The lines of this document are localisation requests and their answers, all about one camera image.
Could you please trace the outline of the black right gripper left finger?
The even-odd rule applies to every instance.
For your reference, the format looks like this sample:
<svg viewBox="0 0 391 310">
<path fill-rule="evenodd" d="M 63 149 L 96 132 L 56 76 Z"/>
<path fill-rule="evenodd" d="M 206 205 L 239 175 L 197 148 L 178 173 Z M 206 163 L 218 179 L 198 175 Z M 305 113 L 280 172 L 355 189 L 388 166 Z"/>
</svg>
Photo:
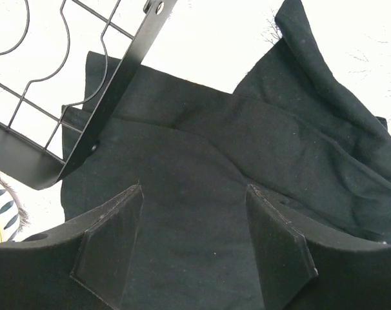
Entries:
<svg viewBox="0 0 391 310">
<path fill-rule="evenodd" d="M 0 243 L 0 309 L 120 309 L 142 207 L 133 185 L 57 227 Z"/>
</svg>

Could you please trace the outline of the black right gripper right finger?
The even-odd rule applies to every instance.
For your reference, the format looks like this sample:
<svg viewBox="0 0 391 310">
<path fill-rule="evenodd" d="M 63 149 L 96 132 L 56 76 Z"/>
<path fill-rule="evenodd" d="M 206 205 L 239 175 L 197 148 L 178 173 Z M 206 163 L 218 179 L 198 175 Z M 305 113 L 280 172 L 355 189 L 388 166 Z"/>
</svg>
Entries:
<svg viewBox="0 0 391 310">
<path fill-rule="evenodd" d="M 391 245 L 323 225 L 255 185 L 246 213 L 266 309 L 391 309 Z"/>
</svg>

